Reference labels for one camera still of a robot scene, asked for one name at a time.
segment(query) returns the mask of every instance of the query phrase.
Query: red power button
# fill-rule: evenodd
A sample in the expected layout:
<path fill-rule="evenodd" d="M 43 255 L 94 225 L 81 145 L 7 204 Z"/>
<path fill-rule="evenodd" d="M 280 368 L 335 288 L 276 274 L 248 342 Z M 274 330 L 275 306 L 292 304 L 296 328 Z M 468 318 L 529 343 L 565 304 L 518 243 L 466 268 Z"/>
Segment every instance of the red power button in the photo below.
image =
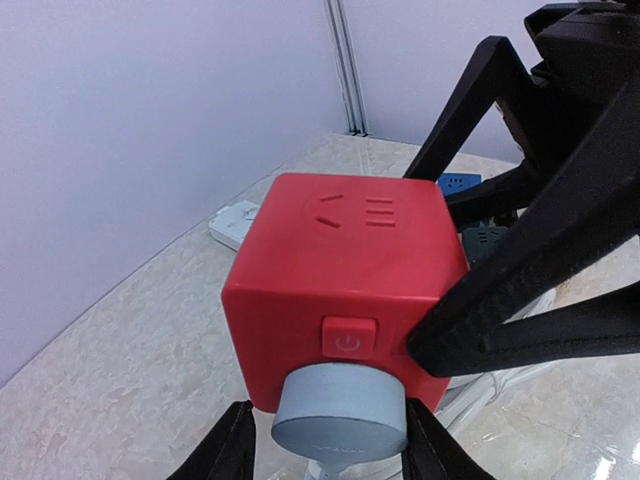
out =
<path fill-rule="evenodd" d="M 370 318 L 326 317 L 322 322 L 322 354 L 366 360 L 373 355 L 376 332 L 376 321 Z"/>

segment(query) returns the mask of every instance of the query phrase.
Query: white wall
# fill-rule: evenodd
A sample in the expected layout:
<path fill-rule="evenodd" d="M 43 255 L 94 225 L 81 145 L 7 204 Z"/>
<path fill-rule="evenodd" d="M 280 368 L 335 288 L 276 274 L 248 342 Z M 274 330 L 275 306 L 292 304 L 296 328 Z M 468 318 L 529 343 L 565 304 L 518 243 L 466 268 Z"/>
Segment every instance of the white wall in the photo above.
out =
<path fill-rule="evenodd" d="M 345 0 L 369 130 L 422 144 L 476 45 L 511 38 L 527 67 L 539 61 L 523 26 L 543 6 L 533 0 Z M 463 151 L 522 159 L 495 109 Z"/>
<path fill-rule="evenodd" d="M 175 237 L 347 128 L 318 0 L 0 4 L 0 385 Z"/>

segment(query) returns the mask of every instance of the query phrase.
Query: red power strip cube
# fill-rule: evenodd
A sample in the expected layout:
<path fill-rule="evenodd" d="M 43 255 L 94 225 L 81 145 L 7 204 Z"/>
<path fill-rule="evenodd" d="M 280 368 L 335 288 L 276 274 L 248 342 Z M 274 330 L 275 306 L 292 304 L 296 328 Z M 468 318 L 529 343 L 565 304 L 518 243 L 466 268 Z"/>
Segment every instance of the red power strip cube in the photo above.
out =
<path fill-rule="evenodd" d="M 406 337 L 467 269 L 435 183 L 280 176 L 222 292 L 251 400 L 273 413 L 292 371 L 353 362 L 435 410 L 449 380 L 425 373 Z"/>

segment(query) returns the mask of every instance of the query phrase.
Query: white power strip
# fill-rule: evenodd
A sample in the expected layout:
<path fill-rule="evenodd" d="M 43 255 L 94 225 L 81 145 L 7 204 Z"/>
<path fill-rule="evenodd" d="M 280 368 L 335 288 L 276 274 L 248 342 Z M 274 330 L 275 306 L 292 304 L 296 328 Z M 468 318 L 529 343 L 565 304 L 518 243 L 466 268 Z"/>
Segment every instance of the white power strip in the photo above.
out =
<path fill-rule="evenodd" d="M 237 252 L 249 233 L 259 209 L 260 205 L 247 200 L 221 208 L 209 222 L 211 236 Z"/>

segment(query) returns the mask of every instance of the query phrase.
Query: gray cylinder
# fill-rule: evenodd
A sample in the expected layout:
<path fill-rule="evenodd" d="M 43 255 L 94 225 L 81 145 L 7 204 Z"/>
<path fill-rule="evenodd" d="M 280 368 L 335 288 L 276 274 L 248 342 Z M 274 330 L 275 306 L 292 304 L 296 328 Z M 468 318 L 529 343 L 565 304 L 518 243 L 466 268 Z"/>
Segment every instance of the gray cylinder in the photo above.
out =
<path fill-rule="evenodd" d="M 407 444 L 404 386 L 362 365 L 303 367 L 285 380 L 271 436 L 290 452 L 336 466 L 397 455 Z"/>

